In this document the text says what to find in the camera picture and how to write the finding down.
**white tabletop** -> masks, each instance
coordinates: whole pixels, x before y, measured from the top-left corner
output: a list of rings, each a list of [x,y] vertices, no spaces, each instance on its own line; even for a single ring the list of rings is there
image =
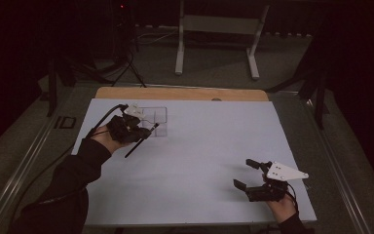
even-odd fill
[[[263,184],[262,172],[247,166],[247,158],[297,169],[271,102],[93,99],[73,152],[111,107],[126,103],[166,107],[167,136],[146,139],[127,159],[131,146],[122,148],[103,165],[101,178],[88,186],[87,225],[274,221],[265,203],[248,202],[233,185],[233,178],[247,186]],[[296,190],[300,218],[316,220],[303,181],[290,184]]]

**black long-sleeve shirt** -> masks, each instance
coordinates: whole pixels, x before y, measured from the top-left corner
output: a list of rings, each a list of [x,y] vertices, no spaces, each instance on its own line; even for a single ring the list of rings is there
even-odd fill
[[[81,233],[87,218],[89,197],[85,187],[101,176],[101,166],[111,153],[93,139],[83,139],[77,155],[67,156],[38,200],[22,209],[9,234]],[[279,224],[283,234],[309,234],[296,214]]]

